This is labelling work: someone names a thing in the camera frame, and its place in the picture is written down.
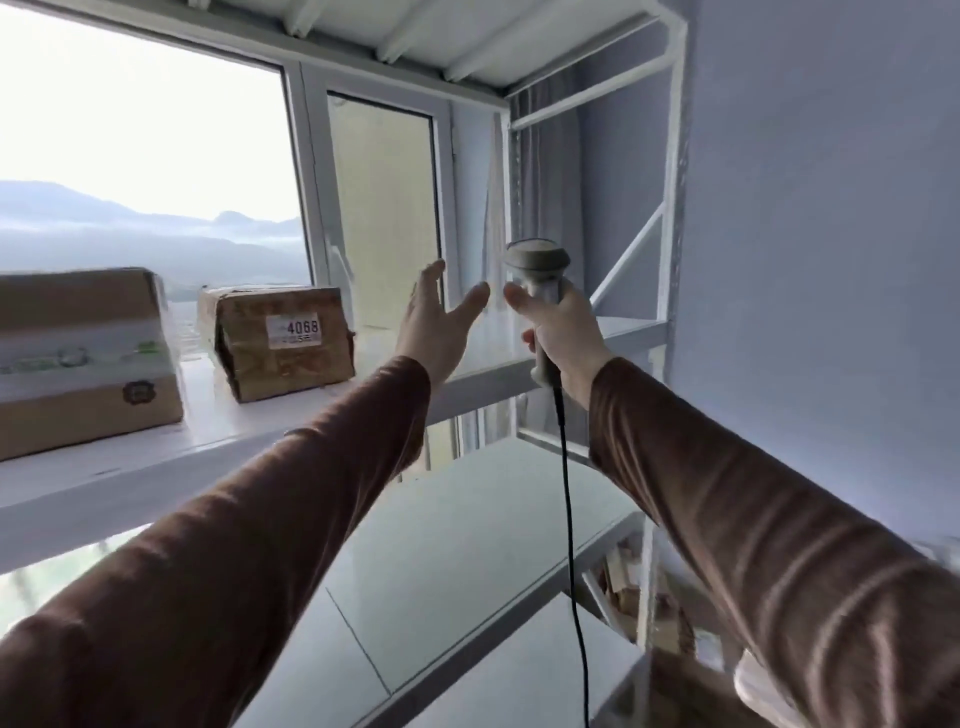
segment mountain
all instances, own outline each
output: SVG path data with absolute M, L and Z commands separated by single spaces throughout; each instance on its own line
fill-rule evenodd
M 201 286 L 309 283 L 300 219 L 136 212 L 51 182 L 0 181 L 0 271 L 139 265 L 173 301 Z

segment barcode scanner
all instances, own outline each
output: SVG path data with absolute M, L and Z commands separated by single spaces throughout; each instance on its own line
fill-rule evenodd
M 510 271 L 522 280 L 527 292 L 534 298 L 550 303 L 559 303 L 564 295 L 564 271 L 570 264 L 569 254 L 553 240 L 529 237 L 507 246 L 504 261 Z M 587 648 L 584 633 L 577 616 L 575 592 L 576 573 L 573 568 L 573 511 L 570 507 L 570 482 L 566 470 L 566 422 L 564 418 L 564 390 L 561 388 L 560 370 L 546 355 L 540 341 L 534 336 L 537 365 L 530 376 L 541 387 L 553 390 L 553 402 L 557 408 L 557 425 L 560 428 L 561 463 L 564 468 L 564 498 L 566 500 L 566 567 L 570 580 L 570 603 L 573 609 L 573 626 L 577 630 L 580 645 L 580 660 L 584 666 L 584 726 L 589 728 L 589 678 L 587 672 Z

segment black cable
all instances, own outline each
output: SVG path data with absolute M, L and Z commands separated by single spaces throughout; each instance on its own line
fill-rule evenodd
M 584 633 L 580 629 L 577 616 L 577 577 L 573 569 L 573 508 L 570 505 L 570 480 L 566 472 L 566 421 L 564 418 L 564 390 L 553 388 L 553 402 L 557 407 L 557 425 L 560 426 L 561 463 L 564 466 L 564 498 L 566 500 L 566 569 L 570 577 L 570 605 L 573 609 L 573 626 L 577 628 L 577 642 L 580 644 L 580 660 L 584 664 L 584 728 L 590 726 L 590 682 L 587 672 L 587 646 Z

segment brown long-sleeve shirt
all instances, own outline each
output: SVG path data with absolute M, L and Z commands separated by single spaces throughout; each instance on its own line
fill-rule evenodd
M 20 622 L 0 643 L 0 726 L 229 725 L 416 456 L 429 395 L 393 360 Z M 814 723 L 960 723 L 954 577 L 622 359 L 594 381 L 590 430 L 598 466 Z

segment large cardboard box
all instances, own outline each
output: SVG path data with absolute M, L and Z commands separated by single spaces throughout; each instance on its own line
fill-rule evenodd
M 165 307 L 143 268 L 0 276 L 0 460 L 179 422 Z
M 339 288 L 207 289 L 197 327 L 237 401 L 265 400 L 354 376 Z

